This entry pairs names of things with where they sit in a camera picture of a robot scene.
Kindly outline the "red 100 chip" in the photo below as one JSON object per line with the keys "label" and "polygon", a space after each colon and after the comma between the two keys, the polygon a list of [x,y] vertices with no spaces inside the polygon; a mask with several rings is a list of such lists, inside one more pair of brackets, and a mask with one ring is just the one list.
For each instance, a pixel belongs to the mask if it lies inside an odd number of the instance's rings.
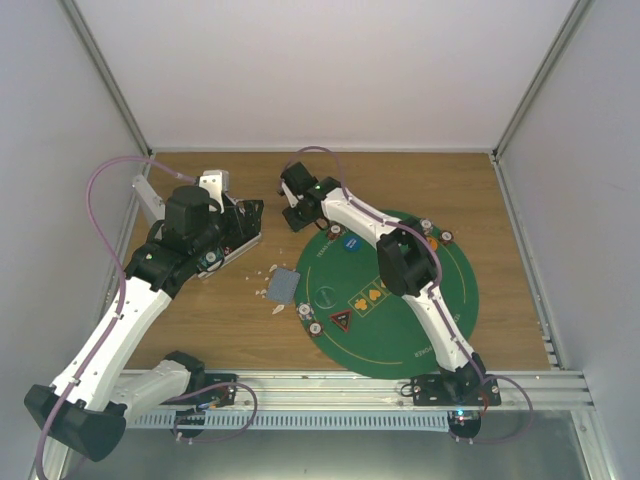
{"label": "red 100 chip", "polygon": [[312,321],[308,324],[307,332],[312,338],[320,337],[324,334],[324,327],[320,322]]}
{"label": "red 100 chip", "polygon": [[335,240],[343,233],[343,229],[339,224],[331,224],[327,230],[327,238],[329,240]]}
{"label": "red 100 chip", "polygon": [[454,242],[454,234],[450,230],[442,229],[439,232],[438,240],[442,245],[450,245]]}

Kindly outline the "blue small blind button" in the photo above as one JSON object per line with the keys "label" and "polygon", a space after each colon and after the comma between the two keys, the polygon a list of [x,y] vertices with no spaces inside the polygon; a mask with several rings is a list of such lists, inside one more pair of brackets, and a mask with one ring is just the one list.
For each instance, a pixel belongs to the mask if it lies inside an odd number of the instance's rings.
{"label": "blue small blind button", "polygon": [[357,235],[345,235],[342,242],[343,248],[346,252],[355,253],[361,249],[362,242]]}

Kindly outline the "clear round dealer button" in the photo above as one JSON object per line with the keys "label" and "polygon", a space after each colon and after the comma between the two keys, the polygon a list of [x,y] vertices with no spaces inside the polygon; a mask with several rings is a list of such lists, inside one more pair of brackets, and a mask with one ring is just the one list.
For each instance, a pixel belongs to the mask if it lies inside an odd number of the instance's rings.
{"label": "clear round dealer button", "polygon": [[314,302],[320,309],[332,309],[337,304],[336,291],[330,286],[321,286],[314,294]]}

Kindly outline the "blue orange chip stack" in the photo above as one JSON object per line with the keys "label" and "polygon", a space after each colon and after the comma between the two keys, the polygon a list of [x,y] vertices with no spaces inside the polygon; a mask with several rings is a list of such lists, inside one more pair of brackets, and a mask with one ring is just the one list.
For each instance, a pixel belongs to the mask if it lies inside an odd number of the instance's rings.
{"label": "blue orange chip stack", "polygon": [[425,235],[431,234],[434,229],[433,222],[428,218],[422,218],[420,220],[420,226]]}
{"label": "blue orange chip stack", "polygon": [[296,313],[302,322],[311,322],[314,320],[314,309],[309,303],[300,303],[296,306]]}

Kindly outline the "black red triangular all-in button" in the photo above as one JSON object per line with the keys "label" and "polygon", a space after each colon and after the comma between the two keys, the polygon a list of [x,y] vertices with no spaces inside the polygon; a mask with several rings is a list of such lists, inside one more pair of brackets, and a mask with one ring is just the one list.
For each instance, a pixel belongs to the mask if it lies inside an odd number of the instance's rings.
{"label": "black red triangular all-in button", "polygon": [[350,330],[352,318],[353,311],[351,309],[342,310],[329,315],[331,322],[345,333],[348,333]]}

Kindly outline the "orange big blind button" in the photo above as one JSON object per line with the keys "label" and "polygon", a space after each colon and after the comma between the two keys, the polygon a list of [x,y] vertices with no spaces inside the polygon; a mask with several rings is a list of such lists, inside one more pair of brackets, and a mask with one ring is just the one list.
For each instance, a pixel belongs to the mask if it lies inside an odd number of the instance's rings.
{"label": "orange big blind button", "polygon": [[428,236],[428,237],[427,237],[427,240],[428,240],[428,242],[429,242],[429,244],[430,244],[431,248],[432,248],[434,251],[436,251],[436,250],[437,250],[437,248],[438,248],[438,241],[437,241],[434,237],[432,237],[432,236]]}

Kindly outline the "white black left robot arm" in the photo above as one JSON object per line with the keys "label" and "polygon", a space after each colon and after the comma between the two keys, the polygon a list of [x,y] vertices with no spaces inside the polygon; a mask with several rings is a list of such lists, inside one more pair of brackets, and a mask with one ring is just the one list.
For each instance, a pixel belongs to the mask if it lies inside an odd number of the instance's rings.
{"label": "white black left robot arm", "polygon": [[259,239],[263,210],[261,200],[233,200],[201,186],[173,191],[89,340],[50,385],[34,385],[26,394],[25,407],[45,437],[98,462],[115,449],[130,421],[163,403],[197,410],[226,399],[231,382],[211,388],[203,362],[179,351],[131,382],[116,382],[184,284],[212,275],[228,256]]}

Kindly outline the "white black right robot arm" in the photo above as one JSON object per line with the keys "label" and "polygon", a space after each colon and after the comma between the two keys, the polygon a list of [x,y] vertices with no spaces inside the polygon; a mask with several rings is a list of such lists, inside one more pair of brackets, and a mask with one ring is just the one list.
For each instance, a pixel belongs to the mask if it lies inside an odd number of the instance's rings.
{"label": "white black right robot arm", "polygon": [[440,288],[442,265],[420,221],[384,214],[338,180],[312,176],[300,162],[286,164],[280,190],[288,201],[283,216],[293,231],[324,219],[346,227],[376,249],[382,282],[408,304],[431,342],[444,396],[456,405],[474,398],[486,369],[446,305]]}

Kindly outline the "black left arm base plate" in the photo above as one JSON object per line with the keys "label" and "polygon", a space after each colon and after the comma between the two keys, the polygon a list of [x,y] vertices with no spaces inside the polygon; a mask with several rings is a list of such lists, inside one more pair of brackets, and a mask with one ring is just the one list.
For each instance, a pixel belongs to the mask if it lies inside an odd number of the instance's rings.
{"label": "black left arm base plate", "polygon": [[162,405],[229,405],[233,403],[235,387],[231,383],[238,380],[234,373],[205,372],[200,380],[191,381],[183,395],[189,398],[172,398]]}

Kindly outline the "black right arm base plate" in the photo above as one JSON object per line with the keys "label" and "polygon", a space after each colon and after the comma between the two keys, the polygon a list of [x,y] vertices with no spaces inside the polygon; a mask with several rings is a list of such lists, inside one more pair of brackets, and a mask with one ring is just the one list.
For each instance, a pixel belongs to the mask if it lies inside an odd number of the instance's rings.
{"label": "black right arm base plate", "polygon": [[502,398],[495,381],[484,385],[460,386],[445,381],[440,374],[424,374],[412,377],[402,387],[415,406],[500,406]]}

